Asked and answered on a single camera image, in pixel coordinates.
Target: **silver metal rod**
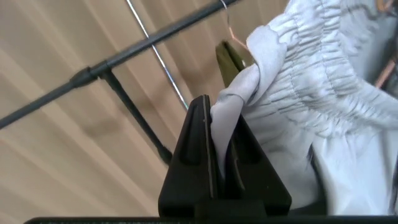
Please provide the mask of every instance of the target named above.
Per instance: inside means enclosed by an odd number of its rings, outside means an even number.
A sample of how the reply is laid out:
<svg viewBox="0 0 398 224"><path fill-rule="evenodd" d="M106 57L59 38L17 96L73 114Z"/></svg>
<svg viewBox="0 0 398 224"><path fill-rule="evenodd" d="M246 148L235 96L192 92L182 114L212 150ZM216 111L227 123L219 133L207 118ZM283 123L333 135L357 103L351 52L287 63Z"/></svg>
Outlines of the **silver metal rod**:
<svg viewBox="0 0 398 224"><path fill-rule="evenodd" d="M147 33L147 31L146 31L146 29L145 29L145 26L144 26L144 24L142 23L140 17L138 16L138 14L137 14L137 12L136 12L134 6L132 5L131 1L130 1L130 0L126 0L126 2L129 4L130 10L131 10L131 12L134 14L134 17L136 18L138 24L140 25L140 27L141 27L143 33L144 33L145 36L148 38L148 37L149 37L149 34ZM167 77L169 78L170 83L171 83L172 86L174 87L174 91L176 92L176 94L177 94L178 97L180 98L181 103L184 105L185 109L187 110L187 109L188 109L188 104L187 104L187 102L185 102L185 100L184 100L184 98L183 98L183 96L182 96L180 90L178 89L177 84L174 82L173 76L172 76L171 73L169 72L169 70L168 70L166 64L164 63L162 57L160 56L160 53L157 51L156 46L155 46L155 45L152 45L152 49L154 50L154 52L155 52L155 54L156 54L156 57L157 57L158 61L159 61L160 64L162 65L162 68L163 68L164 72L166 73Z"/></svg>

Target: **black metal rod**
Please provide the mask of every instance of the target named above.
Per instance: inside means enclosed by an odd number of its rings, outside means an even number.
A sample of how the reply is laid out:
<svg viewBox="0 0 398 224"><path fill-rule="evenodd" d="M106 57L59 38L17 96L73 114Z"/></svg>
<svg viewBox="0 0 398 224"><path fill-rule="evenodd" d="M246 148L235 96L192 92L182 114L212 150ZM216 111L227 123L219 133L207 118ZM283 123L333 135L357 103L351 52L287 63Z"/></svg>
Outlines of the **black metal rod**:
<svg viewBox="0 0 398 224"><path fill-rule="evenodd" d="M230 5L236 1L239 0L224 0L224 3L226 5ZM102 73L124 63L125 61L129 60L131 57L141 53L142 51L148 49L152 45L162 40L165 40L166 38L176 34L177 32L183 29L186 29L190 25L204 19L205 17L213 14L214 12L219 11L222 8L224 8L224 5L221 1L209 4L208 6L205 6L204 8L198 10L197 12L194 12L190 16L187 16L177 21L176 23L156 32L148 39L142 40L126 48L122 52L113 55L109 59L104 60L94 65L91 68L85 68L84 70L78 72L75 76L73 76L68 83L52 90L50 93L47 93L41 98L29 103L28 105L0 119L0 129L6 127L7 125L10 125L11 123L17 121L18 119L28 115L29 113L39 109L40 107L46 105L47 103L50 103L51 101L57 99L58 97L68 93L70 90L93 82L100 75L102 75Z"/></svg>
<svg viewBox="0 0 398 224"><path fill-rule="evenodd" d="M157 151L162 158L162 160L169 165L172 160L172 153L161 143L159 138L156 136L155 132L150 128L149 124L145 120L145 118L141 115L135 104L130 99L129 95L123 89L122 84L120 84L119 80L114 76L113 72L109 70L108 72L104 72L101 76L113 91L118 95L120 100L129 110L131 115L136 119L139 126L142 130L147 134L148 138L152 141L152 143L157 148Z"/></svg>

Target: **white dress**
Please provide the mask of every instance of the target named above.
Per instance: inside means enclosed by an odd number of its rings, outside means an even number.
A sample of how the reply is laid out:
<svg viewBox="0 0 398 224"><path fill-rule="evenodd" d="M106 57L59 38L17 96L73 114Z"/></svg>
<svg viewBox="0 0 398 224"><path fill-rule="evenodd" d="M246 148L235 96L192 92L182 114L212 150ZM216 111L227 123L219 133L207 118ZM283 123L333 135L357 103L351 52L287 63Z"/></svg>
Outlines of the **white dress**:
<svg viewBox="0 0 398 224"><path fill-rule="evenodd" d="M391 214L398 101L370 85L397 21L373 0L290 1L247 39L255 64L220 92L211 135L221 167L240 113L300 208L330 215Z"/></svg>

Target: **metal hook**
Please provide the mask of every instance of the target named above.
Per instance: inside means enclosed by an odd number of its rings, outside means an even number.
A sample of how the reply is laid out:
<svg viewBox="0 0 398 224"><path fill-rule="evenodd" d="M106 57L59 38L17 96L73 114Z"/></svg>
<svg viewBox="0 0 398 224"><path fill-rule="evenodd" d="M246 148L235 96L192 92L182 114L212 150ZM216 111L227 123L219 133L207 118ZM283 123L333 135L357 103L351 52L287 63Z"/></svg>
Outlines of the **metal hook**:
<svg viewBox="0 0 398 224"><path fill-rule="evenodd" d="M225 4L225 2L223 0L220 0L221 3L223 3L224 8L225 8L225 13L226 13L226 23L228 25L228 29L229 29L229 34L231 35L231 38L237 42L240 46L242 46L244 49L249 50L248 47L246 46L246 44L242 43L238 38L235 37L234 32L232 31L231 28L231 24L229 23L229 13L228 13L228 7Z"/></svg>

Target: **beige wall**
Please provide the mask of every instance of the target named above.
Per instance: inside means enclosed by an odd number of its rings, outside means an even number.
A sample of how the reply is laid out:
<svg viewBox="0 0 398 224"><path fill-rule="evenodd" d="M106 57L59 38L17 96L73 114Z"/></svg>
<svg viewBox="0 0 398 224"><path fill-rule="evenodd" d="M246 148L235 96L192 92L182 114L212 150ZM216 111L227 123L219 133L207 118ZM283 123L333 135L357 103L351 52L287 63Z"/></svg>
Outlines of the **beige wall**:
<svg viewBox="0 0 398 224"><path fill-rule="evenodd" d="M213 0L132 0L150 33ZM229 8L244 40L285 1ZM123 0L0 0L0 117L73 73L144 38ZM219 12L158 45L185 99L222 89L215 45L228 38ZM174 149L185 109L147 50L114 69L154 131ZM75 90L0 130L0 223L36 216L156 216L167 168L102 81Z"/></svg>

